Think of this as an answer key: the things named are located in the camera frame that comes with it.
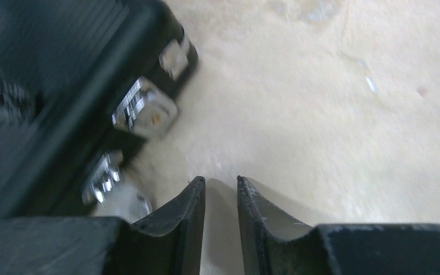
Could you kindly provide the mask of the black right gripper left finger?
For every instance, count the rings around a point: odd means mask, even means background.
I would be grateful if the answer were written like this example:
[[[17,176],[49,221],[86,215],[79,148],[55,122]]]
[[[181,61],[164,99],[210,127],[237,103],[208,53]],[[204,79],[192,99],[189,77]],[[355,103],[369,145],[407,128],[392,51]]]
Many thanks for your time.
[[[135,223],[119,217],[0,219],[0,274],[199,274],[206,183],[195,177]]]

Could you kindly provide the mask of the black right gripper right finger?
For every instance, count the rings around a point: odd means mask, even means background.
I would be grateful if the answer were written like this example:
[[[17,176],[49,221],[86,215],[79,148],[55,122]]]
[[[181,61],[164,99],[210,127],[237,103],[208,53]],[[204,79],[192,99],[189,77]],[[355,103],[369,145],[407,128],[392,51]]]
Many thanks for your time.
[[[237,178],[246,274],[440,274],[440,224],[299,221]]]

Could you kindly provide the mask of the black poker set case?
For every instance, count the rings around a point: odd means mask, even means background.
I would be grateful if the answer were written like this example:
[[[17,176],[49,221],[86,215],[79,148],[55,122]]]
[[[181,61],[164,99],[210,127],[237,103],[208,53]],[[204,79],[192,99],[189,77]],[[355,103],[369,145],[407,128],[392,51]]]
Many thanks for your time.
[[[0,218],[88,215],[197,63],[163,1],[0,1]]]

